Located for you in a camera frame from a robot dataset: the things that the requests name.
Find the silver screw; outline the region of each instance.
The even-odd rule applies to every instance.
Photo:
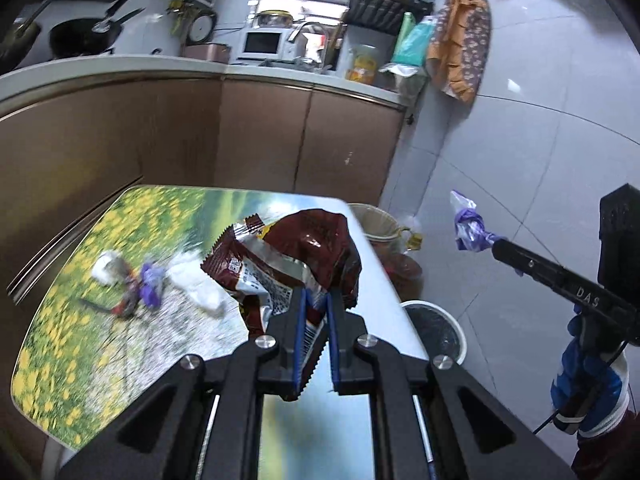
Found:
[[[200,358],[194,354],[183,355],[180,358],[180,366],[185,370],[195,370],[200,366]]]
[[[362,334],[358,338],[358,344],[364,346],[364,348],[371,348],[378,344],[378,338],[371,334]]]
[[[272,335],[259,335],[255,338],[255,344],[263,350],[266,350],[267,348],[273,348],[276,344],[276,338]]]
[[[438,370],[449,370],[453,366],[453,359],[448,355],[436,355],[433,358],[433,365]]]

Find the maroon sleeve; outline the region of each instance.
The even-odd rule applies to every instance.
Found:
[[[620,423],[609,433],[596,438],[578,437],[578,452],[571,468],[579,480],[594,480],[605,466],[609,468],[612,462],[626,460],[622,456],[628,456],[629,447],[638,445],[638,435],[640,418],[637,418],[635,413],[627,411]],[[636,456],[640,454],[640,449],[631,451]]]

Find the appliance screen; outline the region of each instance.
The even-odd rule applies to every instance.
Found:
[[[248,32],[244,41],[246,54],[277,54],[281,32]]]

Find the microwave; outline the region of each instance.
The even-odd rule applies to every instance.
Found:
[[[246,28],[242,31],[239,45],[239,59],[272,59],[293,61],[306,55],[306,37],[299,34],[291,43],[287,38],[293,28]]]

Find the plastic bucket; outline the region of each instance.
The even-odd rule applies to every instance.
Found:
[[[411,319],[430,359],[438,354],[446,354],[459,365],[463,363],[466,357],[466,336],[456,318],[428,301],[411,300],[400,305]],[[425,316],[420,316],[422,309],[428,311],[422,313]]]
[[[381,260],[388,254],[400,252],[400,233],[409,228],[402,227],[389,213],[373,205],[351,203],[349,208]]]

